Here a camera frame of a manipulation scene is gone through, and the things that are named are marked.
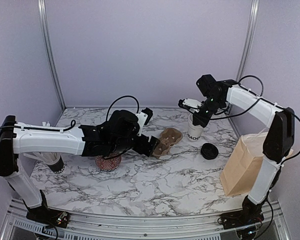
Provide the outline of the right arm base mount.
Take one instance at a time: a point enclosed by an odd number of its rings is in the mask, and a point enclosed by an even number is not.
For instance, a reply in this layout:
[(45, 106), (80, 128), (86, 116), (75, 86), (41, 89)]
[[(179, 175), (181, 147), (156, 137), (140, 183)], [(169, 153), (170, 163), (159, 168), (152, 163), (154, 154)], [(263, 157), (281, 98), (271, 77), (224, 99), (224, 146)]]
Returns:
[(217, 222), (223, 226), (224, 230), (228, 230), (228, 229), (243, 227), (246, 225), (252, 225), (255, 223), (262, 224), (262, 221), (264, 219), (265, 218), (262, 212), (257, 213), (253, 216), (245, 217), (243, 216), (242, 211), (238, 210), (238, 211), (222, 213), (217, 219)]

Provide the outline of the black cup lid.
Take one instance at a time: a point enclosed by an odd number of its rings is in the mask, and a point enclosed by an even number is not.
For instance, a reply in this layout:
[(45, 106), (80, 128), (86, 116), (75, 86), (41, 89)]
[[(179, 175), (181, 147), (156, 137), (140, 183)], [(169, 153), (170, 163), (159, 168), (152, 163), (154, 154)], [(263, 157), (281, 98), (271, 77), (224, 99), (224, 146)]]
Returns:
[(219, 150), (212, 143), (204, 143), (200, 149), (200, 153), (206, 160), (213, 160), (218, 156)]

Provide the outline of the brown cardboard cup carrier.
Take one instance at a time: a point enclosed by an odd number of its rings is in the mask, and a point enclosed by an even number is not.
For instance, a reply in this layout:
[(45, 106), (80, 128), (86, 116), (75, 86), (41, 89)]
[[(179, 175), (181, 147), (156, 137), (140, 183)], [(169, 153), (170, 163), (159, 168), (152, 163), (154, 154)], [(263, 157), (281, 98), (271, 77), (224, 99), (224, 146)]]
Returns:
[(173, 127), (168, 127), (160, 133), (159, 143), (155, 147), (152, 156), (160, 158), (170, 152), (171, 147), (179, 143), (183, 138), (183, 134)]

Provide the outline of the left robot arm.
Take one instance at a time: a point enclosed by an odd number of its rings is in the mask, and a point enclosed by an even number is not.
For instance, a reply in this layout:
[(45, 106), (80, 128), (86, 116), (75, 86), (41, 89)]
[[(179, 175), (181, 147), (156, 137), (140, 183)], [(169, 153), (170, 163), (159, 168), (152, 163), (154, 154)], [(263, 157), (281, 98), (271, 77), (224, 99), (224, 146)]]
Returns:
[(30, 215), (48, 223), (61, 213), (48, 207), (44, 193), (18, 163), (19, 154), (34, 153), (36, 159), (52, 166), (62, 160), (61, 154), (109, 158), (133, 150), (149, 157), (160, 142), (142, 134), (151, 117), (148, 108), (137, 113), (116, 110), (96, 126), (76, 126), (72, 120), (70, 127), (60, 128), (25, 124), (8, 115), (0, 126), (0, 176), (20, 195)]

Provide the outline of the brown paper bag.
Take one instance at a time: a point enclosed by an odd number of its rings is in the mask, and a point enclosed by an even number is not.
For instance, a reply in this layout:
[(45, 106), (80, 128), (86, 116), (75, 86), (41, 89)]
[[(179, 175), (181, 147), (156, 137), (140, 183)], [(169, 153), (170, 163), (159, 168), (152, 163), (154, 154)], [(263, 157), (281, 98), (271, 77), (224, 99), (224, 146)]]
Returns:
[(220, 174), (227, 197), (249, 193), (252, 202), (262, 202), (274, 179), (280, 162), (270, 160), (263, 153), (268, 131), (242, 135)]

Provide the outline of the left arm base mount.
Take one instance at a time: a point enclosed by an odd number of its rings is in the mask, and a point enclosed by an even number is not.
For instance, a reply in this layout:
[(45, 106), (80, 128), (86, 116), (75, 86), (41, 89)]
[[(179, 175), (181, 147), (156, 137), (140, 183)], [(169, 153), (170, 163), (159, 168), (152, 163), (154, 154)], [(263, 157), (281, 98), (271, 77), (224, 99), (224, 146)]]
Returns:
[(56, 209), (30, 209), (26, 218), (35, 222), (48, 224), (50, 226), (66, 228), (68, 226), (70, 214), (67, 211)]

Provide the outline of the white paper cup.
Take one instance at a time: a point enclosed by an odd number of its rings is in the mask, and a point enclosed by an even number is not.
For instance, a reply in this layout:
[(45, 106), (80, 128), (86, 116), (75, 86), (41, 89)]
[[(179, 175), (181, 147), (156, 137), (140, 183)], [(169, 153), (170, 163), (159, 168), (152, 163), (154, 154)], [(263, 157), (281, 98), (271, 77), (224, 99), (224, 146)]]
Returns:
[(188, 115), (187, 137), (190, 141), (198, 141), (203, 133), (203, 128), (200, 125), (193, 125), (193, 115)]

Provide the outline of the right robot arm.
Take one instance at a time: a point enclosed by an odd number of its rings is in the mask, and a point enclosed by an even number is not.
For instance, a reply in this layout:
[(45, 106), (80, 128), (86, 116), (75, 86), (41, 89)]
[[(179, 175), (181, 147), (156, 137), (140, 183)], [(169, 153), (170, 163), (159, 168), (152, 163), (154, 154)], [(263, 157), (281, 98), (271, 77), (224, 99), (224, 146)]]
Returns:
[(217, 81), (212, 75), (206, 74), (196, 81), (196, 86), (206, 100), (193, 113), (193, 125), (206, 127), (217, 110), (230, 103), (247, 111), (268, 128), (262, 147), (261, 168), (237, 214), (242, 224), (248, 224), (260, 213), (270, 189), (279, 178), (283, 161), (294, 144), (294, 111), (262, 99), (232, 79)]

